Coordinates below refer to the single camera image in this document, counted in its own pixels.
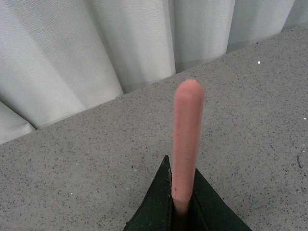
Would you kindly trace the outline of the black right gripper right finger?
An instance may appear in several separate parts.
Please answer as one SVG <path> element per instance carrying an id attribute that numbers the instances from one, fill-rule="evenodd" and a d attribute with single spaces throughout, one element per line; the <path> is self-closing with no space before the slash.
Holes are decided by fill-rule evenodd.
<path id="1" fill-rule="evenodd" d="M 199 170 L 195 171 L 190 231 L 249 231 L 251 230 L 220 198 Z"/>

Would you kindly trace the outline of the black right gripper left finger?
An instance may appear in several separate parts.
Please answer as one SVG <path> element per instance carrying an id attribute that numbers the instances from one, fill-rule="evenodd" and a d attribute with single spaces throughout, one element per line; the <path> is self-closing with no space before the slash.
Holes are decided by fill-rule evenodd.
<path id="1" fill-rule="evenodd" d="M 171 167 L 169 157 L 161 165 L 125 231 L 170 231 L 173 202 L 171 199 Z"/>

